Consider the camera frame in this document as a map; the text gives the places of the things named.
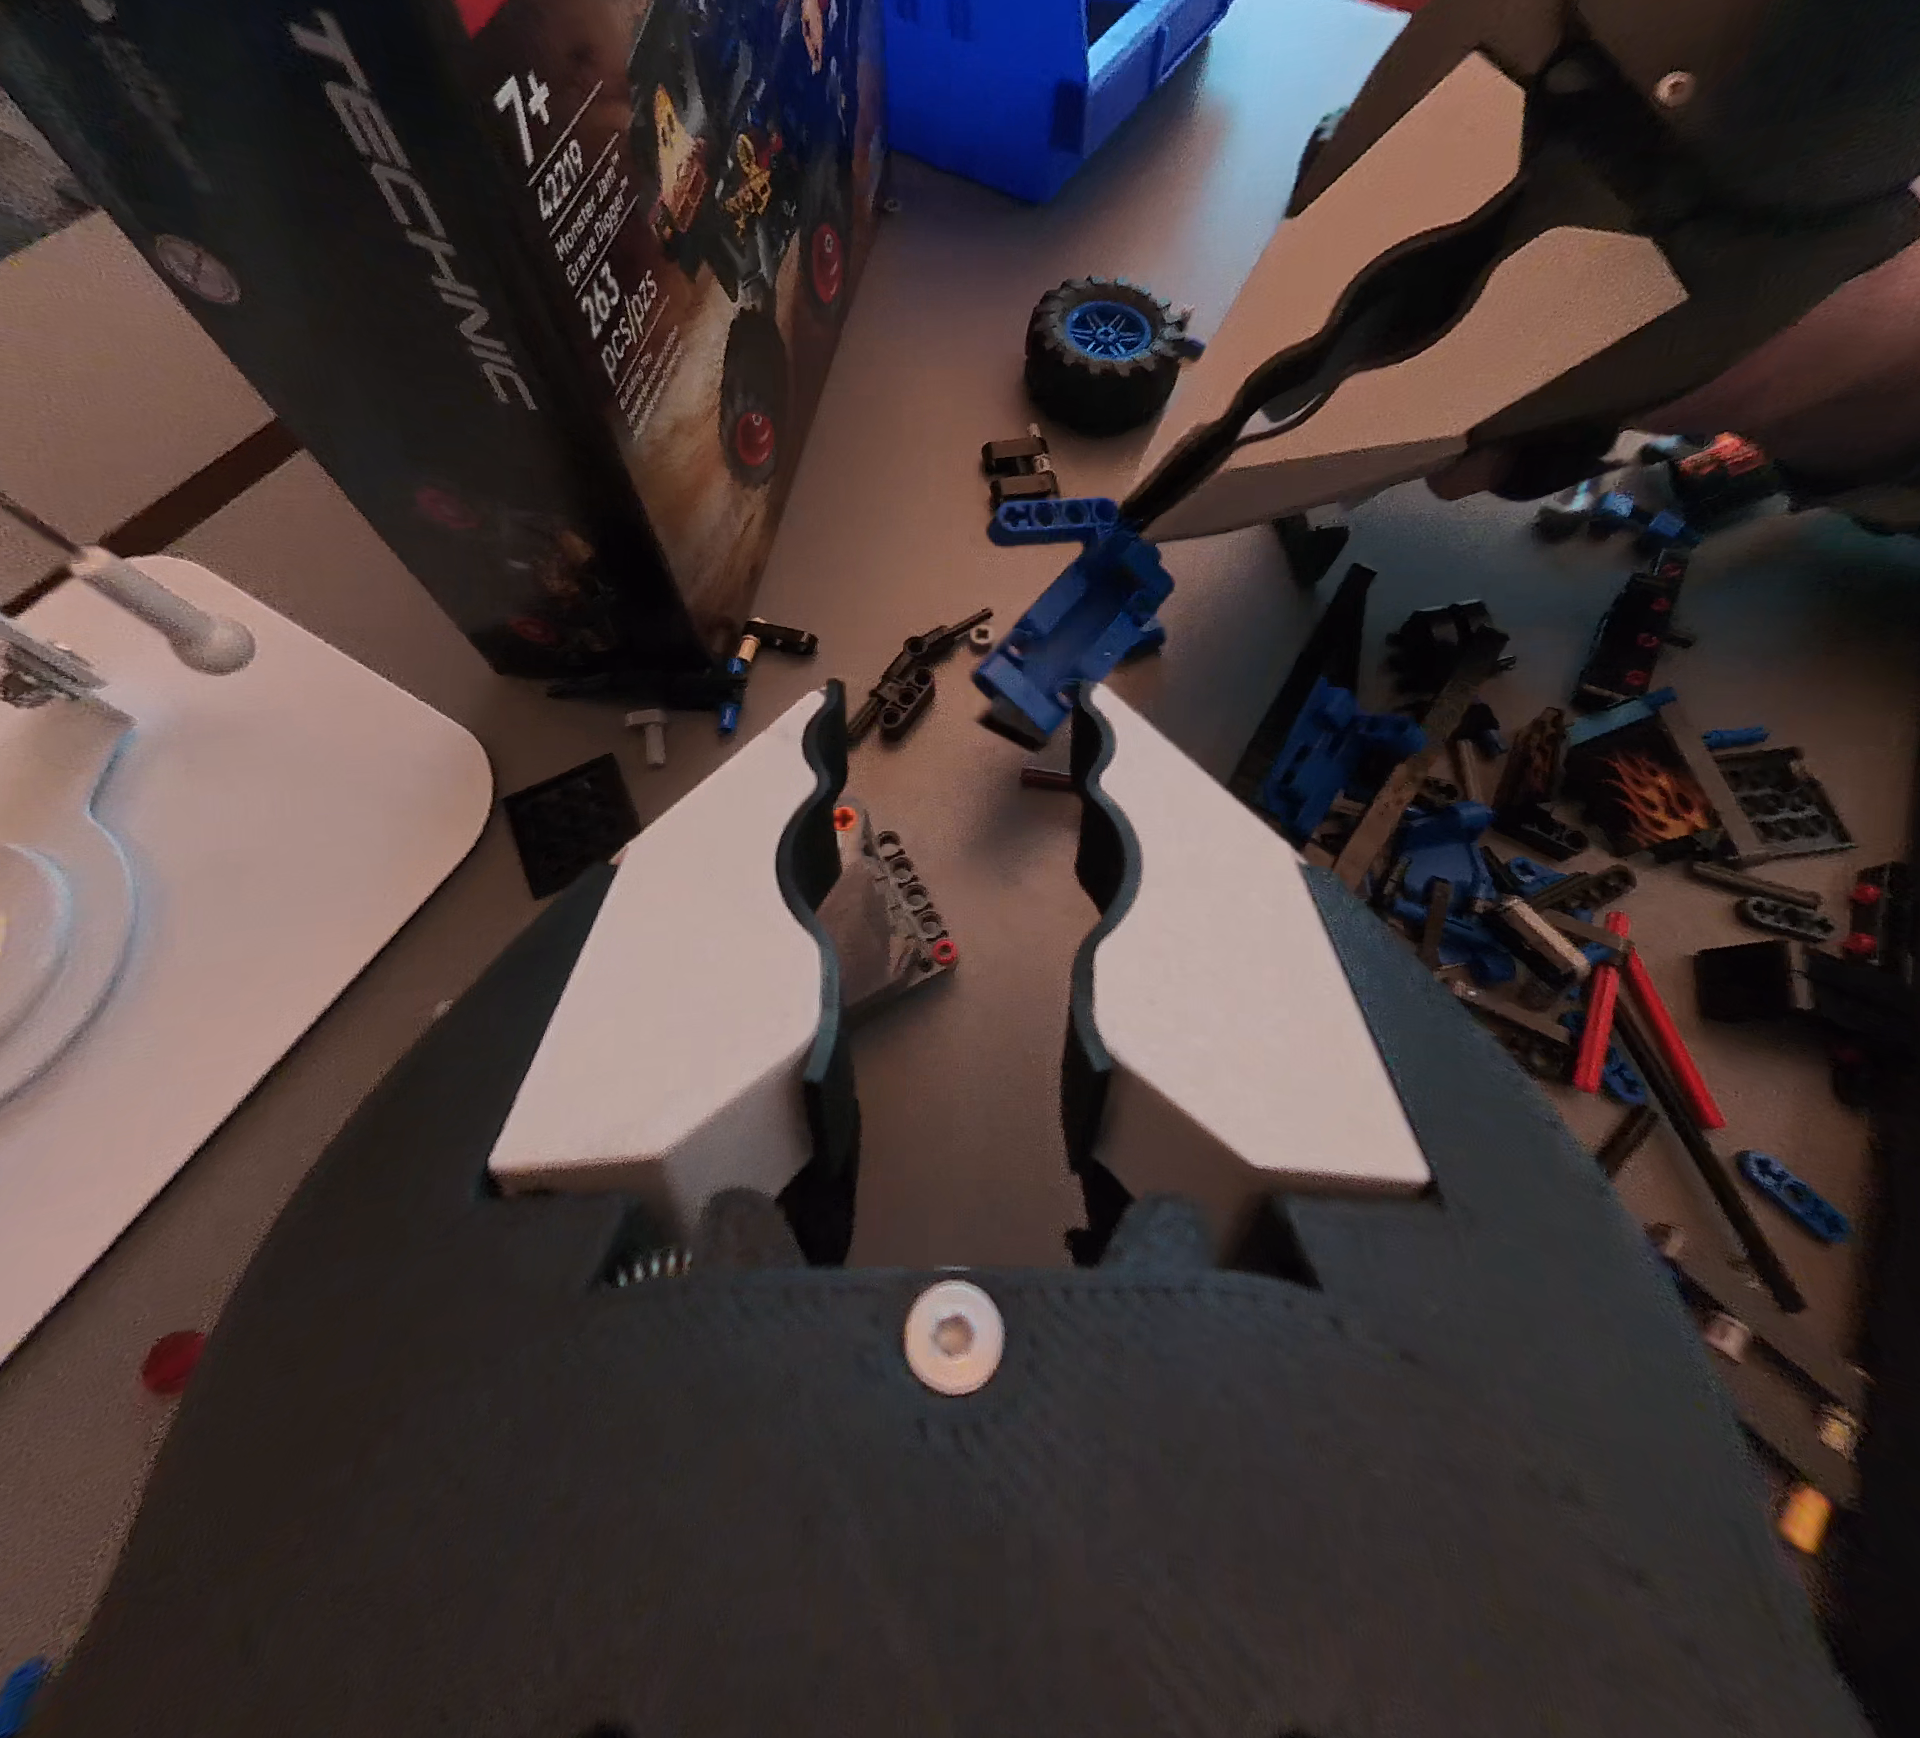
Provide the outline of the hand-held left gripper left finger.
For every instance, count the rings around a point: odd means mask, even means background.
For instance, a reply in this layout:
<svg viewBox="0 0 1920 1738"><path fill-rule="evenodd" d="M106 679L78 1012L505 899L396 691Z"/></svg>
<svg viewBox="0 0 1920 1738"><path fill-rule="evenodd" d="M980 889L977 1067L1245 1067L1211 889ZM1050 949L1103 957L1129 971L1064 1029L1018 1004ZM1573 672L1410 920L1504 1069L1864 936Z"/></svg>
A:
<svg viewBox="0 0 1920 1738"><path fill-rule="evenodd" d="M508 1196L629 1196L668 1235L729 1191L852 1235L856 1088L819 909L845 691L794 699L619 854L491 1152Z"/></svg>

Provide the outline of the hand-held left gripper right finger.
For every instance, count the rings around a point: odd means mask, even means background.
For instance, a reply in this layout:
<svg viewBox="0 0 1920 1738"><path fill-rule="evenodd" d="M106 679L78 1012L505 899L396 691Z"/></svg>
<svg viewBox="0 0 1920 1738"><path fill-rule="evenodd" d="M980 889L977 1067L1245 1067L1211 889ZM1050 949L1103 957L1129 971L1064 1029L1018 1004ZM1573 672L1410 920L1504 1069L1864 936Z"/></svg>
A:
<svg viewBox="0 0 1920 1738"><path fill-rule="evenodd" d="M1114 691L1073 702L1064 1153L1084 1235L1146 1196L1252 1235L1276 1196L1431 1170L1293 849Z"/></svg>

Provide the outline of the grey toy pull-back motor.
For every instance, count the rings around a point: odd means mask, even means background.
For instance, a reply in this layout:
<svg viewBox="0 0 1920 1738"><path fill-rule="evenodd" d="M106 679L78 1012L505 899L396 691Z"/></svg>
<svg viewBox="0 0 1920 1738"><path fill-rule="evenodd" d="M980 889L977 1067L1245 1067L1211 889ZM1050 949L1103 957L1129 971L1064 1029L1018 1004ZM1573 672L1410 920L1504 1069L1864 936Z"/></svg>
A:
<svg viewBox="0 0 1920 1738"><path fill-rule="evenodd" d="M840 975L842 1015L866 1021L959 967L959 946L902 837L842 796L832 810L840 874L818 909Z"/></svg>

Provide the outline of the blue toy frame piece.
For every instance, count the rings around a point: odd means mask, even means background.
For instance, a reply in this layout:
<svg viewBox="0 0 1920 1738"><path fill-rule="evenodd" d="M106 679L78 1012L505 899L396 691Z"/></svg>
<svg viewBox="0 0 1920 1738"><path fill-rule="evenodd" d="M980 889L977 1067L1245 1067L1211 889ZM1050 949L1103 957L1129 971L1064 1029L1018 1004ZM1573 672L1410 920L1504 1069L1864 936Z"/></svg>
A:
<svg viewBox="0 0 1920 1738"><path fill-rule="evenodd" d="M985 535L995 547L1076 547L973 672L985 702L980 723L1040 748L1071 715L1079 686L1165 645L1173 575L1114 499L1009 499L993 510Z"/></svg>

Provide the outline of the white desk stand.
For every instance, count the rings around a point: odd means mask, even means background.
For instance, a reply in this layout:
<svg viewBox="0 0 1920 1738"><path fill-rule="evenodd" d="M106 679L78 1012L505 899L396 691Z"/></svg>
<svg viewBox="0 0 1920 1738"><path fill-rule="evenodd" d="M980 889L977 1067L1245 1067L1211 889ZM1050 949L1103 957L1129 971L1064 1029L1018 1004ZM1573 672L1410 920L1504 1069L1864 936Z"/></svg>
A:
<svg viewBox="0 0 1920 1738"><path fill-rule="evenodd" d="M478 740L216 572L2 620L2 1356L467 857Z"/></svg>

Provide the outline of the person's right hand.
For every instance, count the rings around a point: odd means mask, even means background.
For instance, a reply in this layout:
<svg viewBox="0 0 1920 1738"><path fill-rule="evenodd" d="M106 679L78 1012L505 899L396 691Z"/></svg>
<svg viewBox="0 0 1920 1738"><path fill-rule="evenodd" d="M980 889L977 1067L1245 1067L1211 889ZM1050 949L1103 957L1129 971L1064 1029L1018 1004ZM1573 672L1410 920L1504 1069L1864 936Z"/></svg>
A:
<svg viewBox="0 0 1920 1738"><path fill-rule="evenodd" d="M1916 246L1625 430L1747 437L1779 468L1792 506L1916 535Z"/></svg>

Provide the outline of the blue toy scoop piece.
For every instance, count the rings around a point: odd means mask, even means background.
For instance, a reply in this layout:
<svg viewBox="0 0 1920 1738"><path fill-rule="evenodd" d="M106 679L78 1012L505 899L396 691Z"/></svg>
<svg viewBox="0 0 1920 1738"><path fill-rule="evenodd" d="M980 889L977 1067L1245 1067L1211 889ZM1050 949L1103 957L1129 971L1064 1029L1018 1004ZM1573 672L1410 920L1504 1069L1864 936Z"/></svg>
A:
<svg viewBox="0 0 1920 1738"><path fill-rule="evenodd" d="M1334 808L1368 803L1384 779L1425 748L1425 730L1401 710L1368 710L1355 691L1318 674L1283 743L1252 779L1258 810L1296 849L1329 822Z"/></svg>

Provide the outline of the pile of loose toy parts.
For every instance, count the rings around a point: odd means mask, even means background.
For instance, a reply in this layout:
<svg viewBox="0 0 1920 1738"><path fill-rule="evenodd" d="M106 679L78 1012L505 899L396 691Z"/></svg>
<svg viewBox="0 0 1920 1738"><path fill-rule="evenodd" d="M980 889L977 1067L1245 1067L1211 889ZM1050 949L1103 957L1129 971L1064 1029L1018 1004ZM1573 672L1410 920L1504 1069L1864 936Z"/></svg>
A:
<svg viewBox="0 0 1920 1738"><path fill-rule="evenodd" d="M1541 510L1404 485L1348 531L1279 525L1327 572L1283 686L1325 674L1425 748L1308 841L1362 834L1359 892L1535 1074L1648 1222L1711 1370L1827 1547L1858 1499L1891 1215L1916 1074L1916 545L1797 510L1762 458L1654 442ZM1662 726L1721 813L1726 857L1613 857L1568 794L1573 746ZM1633 1063L1569 1087L1573 1015L1630 936L1727 1122L1640 1101ZM1757 1196L1757 1148L1851 1222L1820 1246Z"/></svg>

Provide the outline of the red toy axle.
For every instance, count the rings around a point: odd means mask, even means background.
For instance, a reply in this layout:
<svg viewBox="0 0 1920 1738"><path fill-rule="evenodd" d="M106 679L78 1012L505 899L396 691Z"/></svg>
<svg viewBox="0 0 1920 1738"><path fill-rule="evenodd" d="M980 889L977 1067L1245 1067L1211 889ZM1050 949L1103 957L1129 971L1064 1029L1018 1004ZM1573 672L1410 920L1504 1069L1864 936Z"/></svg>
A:
<svg viewBox="0 0 1920 1738"><path fill-rule="evenodd" d="M1569 1087L1585 1094L1604 1088L1610 1060L1633 1063L1640 1101L1678 1107L1683 1119L1702 1132L1721 1132L1727 1118L1714 1101L1700 1063L1661 999L1620 911L1604 911L1597 926L1576 923L1579 940L1606 942L1586 980L1586 994L1573 1015Z"/></svg>

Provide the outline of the black blue toy axle piece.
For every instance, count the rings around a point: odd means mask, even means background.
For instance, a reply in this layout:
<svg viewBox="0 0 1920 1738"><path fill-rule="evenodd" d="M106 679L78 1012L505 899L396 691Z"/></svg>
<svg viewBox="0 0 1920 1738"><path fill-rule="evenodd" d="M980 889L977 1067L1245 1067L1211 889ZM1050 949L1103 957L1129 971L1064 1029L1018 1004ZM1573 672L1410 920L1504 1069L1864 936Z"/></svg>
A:
<svg viewBox="0 0 1920 1738"><path fill-rule="evenodd" d="M718 655L716 662L699 668L668 668L643 674L637 682L637 702L623 710L623 727L629 730L664 730L668 715L692 710L713 715L716 733L733 740L750 672L763 655L783 655L792 661L812 661L818 655L818 636L799 626L783 626L770 617L750 617L736 643Z"/></svg>

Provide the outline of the black toy pin connector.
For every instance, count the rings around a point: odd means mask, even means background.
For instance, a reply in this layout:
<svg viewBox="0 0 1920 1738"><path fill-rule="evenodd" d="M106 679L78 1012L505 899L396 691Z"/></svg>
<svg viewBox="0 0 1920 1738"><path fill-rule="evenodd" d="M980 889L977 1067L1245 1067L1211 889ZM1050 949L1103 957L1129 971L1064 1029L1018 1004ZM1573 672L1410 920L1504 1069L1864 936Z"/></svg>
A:
<svg viewBox="0 0 1920 1738"><path fill-rule="evenodd" d="M908 636L847 716L847 746L861 746L871 737L898 743L912 730L932 702L936 668L964 643L993 643L988 620L993 607L980 607L959 620Z"/></svg>

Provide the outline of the black panel flame sticker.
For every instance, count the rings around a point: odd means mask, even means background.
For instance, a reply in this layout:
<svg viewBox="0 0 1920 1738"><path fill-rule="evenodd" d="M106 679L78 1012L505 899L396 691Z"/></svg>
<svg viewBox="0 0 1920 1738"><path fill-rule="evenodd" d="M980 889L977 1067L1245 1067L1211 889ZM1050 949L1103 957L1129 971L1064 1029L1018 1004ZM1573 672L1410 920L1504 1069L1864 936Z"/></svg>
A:
<svg viewBox="0 0 1920 1738"><path fill-rule="evenodd" d="M1640 723L1573 746L1568 794L1606 854L1726 857L1721 813L1662 726Z"/></svg>

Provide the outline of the blue toy beam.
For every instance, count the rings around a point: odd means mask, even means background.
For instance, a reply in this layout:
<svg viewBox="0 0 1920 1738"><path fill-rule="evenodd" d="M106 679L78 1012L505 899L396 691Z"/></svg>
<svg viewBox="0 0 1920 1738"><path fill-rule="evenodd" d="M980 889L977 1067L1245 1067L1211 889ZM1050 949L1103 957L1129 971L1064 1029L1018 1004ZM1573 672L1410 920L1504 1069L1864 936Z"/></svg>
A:
<svg viewBox="0 0 1920 1738"><path fill-rule="evenodd" d="M1851 1222L1845 1212L1776 1157L1757 1148L1738 1148L1734 1153L1734 1170L1757 1196L1772 1205L1814 1245L1843 1246L1851 1241Z"/></svg>

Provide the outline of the monster truck toy set box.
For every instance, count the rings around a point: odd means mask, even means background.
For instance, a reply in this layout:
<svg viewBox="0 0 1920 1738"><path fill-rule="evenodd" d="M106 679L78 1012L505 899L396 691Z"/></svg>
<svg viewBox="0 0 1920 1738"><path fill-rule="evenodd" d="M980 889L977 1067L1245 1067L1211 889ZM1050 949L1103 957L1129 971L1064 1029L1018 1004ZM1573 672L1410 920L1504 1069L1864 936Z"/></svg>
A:
<svg viewBox="0 0 1920 1738"><path fill-rule="evenodd" d="M880 0L2 0L2 84L494 668L733 699Z"/></svg>

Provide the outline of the black perforated board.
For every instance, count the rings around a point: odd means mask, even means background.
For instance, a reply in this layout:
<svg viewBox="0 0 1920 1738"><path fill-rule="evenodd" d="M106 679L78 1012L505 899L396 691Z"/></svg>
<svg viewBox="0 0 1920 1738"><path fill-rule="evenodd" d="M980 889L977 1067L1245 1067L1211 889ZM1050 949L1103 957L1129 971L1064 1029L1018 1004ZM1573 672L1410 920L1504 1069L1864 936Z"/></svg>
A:
<svg viewBox="0 0 1920 1738"><path fill-rule="evenodd" d="M1916 1251L1883 1258L1858 1499L1827 1536L1824 1630L1875 1736L1916 1733Z"/></svg>

